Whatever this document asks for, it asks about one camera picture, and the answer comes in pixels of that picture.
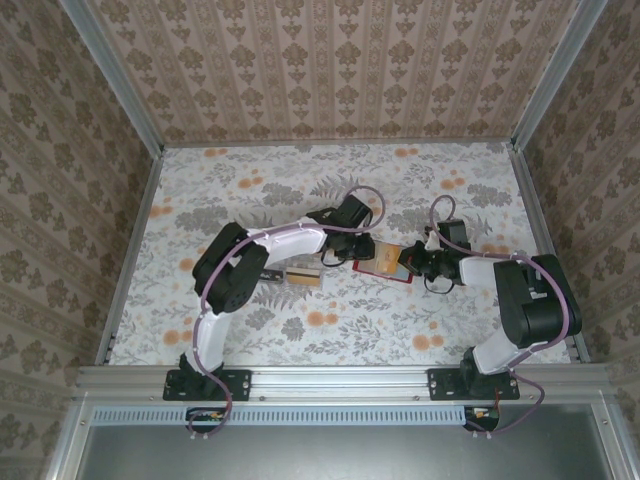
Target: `white arm segment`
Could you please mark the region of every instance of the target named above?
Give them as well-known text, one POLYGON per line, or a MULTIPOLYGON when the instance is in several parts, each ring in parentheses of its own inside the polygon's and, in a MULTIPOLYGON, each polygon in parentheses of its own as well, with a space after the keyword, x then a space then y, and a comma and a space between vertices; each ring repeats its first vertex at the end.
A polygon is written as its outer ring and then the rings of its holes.
MULTIPOLYGON (((493 264, 502 262, 495 258, 465 257, 460 260, 460 278, 469 286, 496 289, 496 276, 493 264)), ((473 349, 473 358, 478 371, 491 375, 507 370, 507 366, 526 350, 511 343, 502 326, 487 340, 473 349)))
MULTIPOLYGON (((308 217, 300 219, 299 223, 316 223, 308 217)), ((263 232, 264 230, 249 229, 249 235, 263 232)), ((297 255, 313 254, 320 251, 327 238, 327 234, 322 230, 313 230, 305 228, 296 228, 285 232, 269 235, 255 240, 255 243, 262 245, 269 252, 269 258, 265 266, 277 263, 286 258, 295 257, 297 255)), ((200 308, 200 298, 196 297, 197 307, 200 308)), ((224 341, 227 338, 229 324, 232 318, 231 313, 221 313, 214 315, 208 311, 204 319, 200 322, 198 329, 198 356, 202 365, 209 371, 213 371, 222 365, 222 354, 224 350, 224 341)), ((193 349, 189 348, 186 352, 187 360, 198 371, 193 349)))

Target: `aluminum frame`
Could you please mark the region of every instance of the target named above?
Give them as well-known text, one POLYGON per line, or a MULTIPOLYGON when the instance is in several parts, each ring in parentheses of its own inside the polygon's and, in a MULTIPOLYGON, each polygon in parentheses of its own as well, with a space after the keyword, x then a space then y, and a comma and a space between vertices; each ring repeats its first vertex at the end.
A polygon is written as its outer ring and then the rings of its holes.
POLYGON ((606 5, 607 0, 582 0, 578 4, 567 30, 553 52, 549 65, 511 136, 518 149, 524 150, 531 140, 533 132, 549 108, 606 5))
POLYGON ((151 157, 158 158, 162 153, 162 134, 149 115, 144 99, 140 98, 129 81, 127 69, 120 64, 111 50, 100 22, 94 17, 84 0, 61 0, 60 3, 109 82, 151 157))
POLYGON ((124 257, 120 277, 118 278, 116 290, 113 293, 113 300, 109 308, 109 314, 107 315, 104 330, 102 331, 102 338, 100 339, 100 345, 98 346, 98 352, 96 354, 96 365, 107 363, 109 349, 112 346, 111 343, 115 340, 115 334, 118 331, 118 326, 122 319, 122 312, 124 311, 124 305, 127 301, 131 278, 136 269, 136 261, 138 259, 138 253, 140 252, 140 245, 142 245, 144 230, 149 220, 151 206, 153 205, 153 197, 156 194, 156 189, 160 182, 163 162, 164 158, 162 156, 156 158, 149 171, 149 178, 147 179, 147 185, 145 186, 144 194, 140 201, 136 222, 131 231, 131 238, 129 239, 129 246, 127 247, 127 253, 124 257))
MULTIPOLYGON (((429 398, 426 370, 407 367, 242 367, 253 371, 248 404, 254 407, 385 405, 399 411, 418 405, 487 405, 491 402, 434 402, 429 398)), ((162 408, 164 380, 174 367, 84 367, 51 463, 48 480, 74 479, 84 453, 94 409, 127 405, 162 408)), ((522 365, 519 374, 546 391, 545 403, 590 405, 613 478, 637 479, 638 460, 624 426, 606 367, 601 364, 522 365)), ((520 385, 521 399, 531 404, 537 391, 520 385)), ((222 402, 171 402, 172 405, 212 407, 222 402)))
MULTIPOLYGON (((547 228, 547 222, 544 219, 542 206, 540 205, 540 200, 536 193, 536 188, 533 184, 533 179, 531 178, 531 172, 529 171, 527 160, 522 149, 514 147, 513 150, 509 152, 509 157, 511 158, 513 172, 515 174, 516 181, 518 182, 520 194, 522 195, 522 204, 527 212, 529 225, 531 226, 531 233, 533 234, 533 239, 536 242, 538 252, 556 255, 556 249, 553 245, 549 229, 547 228)), ((579 332, 577 335, 573 335, 571 339, 573 340, 573 345, 569 343, 570 339, 565 340, 570 353, 573 348, 575 349, 575 357, 577 357, 576 359, 578 361, 582 363, 590 362, 591 358, 589 357, 589 352, 587 350, 587 345, 584 342, 582 332, 579 332)))

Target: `floral tablecloth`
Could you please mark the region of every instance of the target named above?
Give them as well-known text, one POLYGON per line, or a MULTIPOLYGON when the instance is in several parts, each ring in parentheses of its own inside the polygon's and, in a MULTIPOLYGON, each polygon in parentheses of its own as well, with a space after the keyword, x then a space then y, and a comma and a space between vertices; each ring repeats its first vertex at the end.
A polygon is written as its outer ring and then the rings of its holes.
MULTIPOLYGON (((376 240, 422 239, 432 200, 449 193, 476 249, 535 253, 502 143, 168 149, 110 364, 177 363, 198 315, 191 269, 226 223, 285 224, 338 206, 357 184, 386 198, 376 240)), ((373 195, 358 196, 379 213, 373 195)), ((235 313, 226 363, 455 364, 499 325, 493 291, 456 287, 434 295, 421 278, 407 285, 351 267, 327 269, 321 289, 258 284, 235 313)), ((560 344, 534 361, 569 357, 560 344)))

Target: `black joint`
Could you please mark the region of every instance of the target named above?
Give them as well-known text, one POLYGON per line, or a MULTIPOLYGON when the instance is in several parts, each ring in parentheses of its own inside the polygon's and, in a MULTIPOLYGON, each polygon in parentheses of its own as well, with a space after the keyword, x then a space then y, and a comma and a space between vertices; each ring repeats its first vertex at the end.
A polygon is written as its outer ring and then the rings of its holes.
MULTIPOLYGON (((582 316, 558 259, 540 255, 532 260, 560 286, 569 307, 568 335, 577 334, 582 316)), ((562 330, 562 309, 551 285, 532 267, 513 260, 495 263, 493 268, 502 327, 509 341, 522 349, 556 338, 562 330)))
MULTIPOLYGON (((247 231, 237 223, 225 225, 193 267, 195 291, 199 296, 202 296, 205 285, 220 262, 247 236, 247 231)), ((234 255, 238 256, 240 260, 235 266, 227 263, 222 267, 207 295, 207 303, 216 315, 221 312, 235 312, 249 300, 269 254, 262 245, 250 242, 234 255)))
POLYGON ((342 250, 334 249, 340 260, 371 260, 376 256, 376 244, 368 233, 354 237, 353 242, 342 250))

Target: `metal bar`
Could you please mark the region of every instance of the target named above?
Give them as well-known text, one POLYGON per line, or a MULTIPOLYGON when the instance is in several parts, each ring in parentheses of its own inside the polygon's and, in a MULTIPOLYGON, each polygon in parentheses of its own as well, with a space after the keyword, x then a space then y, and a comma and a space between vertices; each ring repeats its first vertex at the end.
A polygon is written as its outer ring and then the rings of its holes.
MULTIPOLYGON (((253 372, 249 404, 254 405, 477 405, 487 402, 433 402, 429 397, 426 370, 415 367, 243 367, 253 372)), ((76 402, 99 405, 167 405, 162 389, 172 367, 83 367, 78 376, 76 402)), ((604 365, 523 365, 518 373, 540 383, 551 404, 591 404, 613 400, 604 365)), ((529 404, 537 390, 521 385, 521 399, 509 403, 529 404)), ((180 402, 211 406, 221 402, 180 402)))
POLYGON ((513 132, 517 150, 527 146, 606 4, 607 0, 583 0, 578 5, 513 132))
POLYGON ((140 202, 140 208, 138 210, 138 216, 136 217, 136 223, 133 226, 131 232, 131 238, 129 239, 129 246, 127 247, 127 253, 124 257, 122 270, 120 272, 120 278, 116 285, 116 290, 113 294, 113 301, 109 308, 109 315, 105 322, 104 330, 102 332, 102 339, 100 340, 100 346, 98 347, 98 353, 96 354, 96 365, 102 365, 105 363, 109 345, 118 331, 120 320, 122 318, 122 312, 124 311, 124 305, 127 301, 127 293, 129 292, 129 286, 131 285, 131 278, 136 268, 136 260, 138 253, 140 252, 140 245, 142 244, 142 238, 144 237, 144 230, 147 226, 147 220, 149 219, 149 213, 151 211, 151 205, 153 204, 153 197, 156 193, 158 182, 160 181, 160 173, 162 172, 162 157, 159 157, 153 161, 151 170, 149 172, 149 179, 144 189, 142 201, 140 202))
POLYGON ((265 140, 251 142, 195 142, 195 143, 166 143, 166 148, 206 148, 206 147, 280 147, 295 145, 421 145, 429 143, 459 143, 462 145, 470 145, 472 143, 510 143, 509 137, 448 137, 448 138, 332 138, 328 140, 311 139, 311 140, 265 140))
MULTIPOLYGON (((522 195, 522 203, 529 218, 531 233, 533 233, 533 239, 536 242, 538 252, 555 255, 556 249, 553 245, 549 229, 547 228, 547 222, 544 219, 540 199, 536 193, 524 152, 522 149, 514 149, 509 152, 509 156, 511 157, 511 165, 513 166, 513 172, 518 182, 520 195, 522 195)), ((580 361, 583 363, 590 362, 591 358, 587 351, 587 345, 584 343, 582 332, 574 335, 573 339, 580 361)))
POLYGON ((91 13, 88 2, 61 0, 60 3, 80 33, 80 37, 100 67, 102 74, 109 82, 151 157, 158 158, 161 154, 162 135, 149 116, 147 103, 140 99, 125 73, 126 69, 109 47, 100 22, 91 13))
POLYGON ((620 406, 603 399, 594 403, 592 409, 613 478, 639 479, 640 462, 620 406))
MULTIPOLYGON (((178 425, 188 423, 185 406, 107 406, 96 407, 91 425, 178 425)), ((346 407, 278 407, 239 405, 229 416, 228 425, 286 425, 286 426, 356 426, 356 425, 464 425, 464 407, 442 405, 413 405, 403 409, 390 406, 357 405, 346 407)), ((193 425, 211 425, 210 421, 193 425)))
POLYGON ((72 480, 77 477, 93 409, 93 405, 87 402, 69 407, 47 472, 47 480, 72 480))

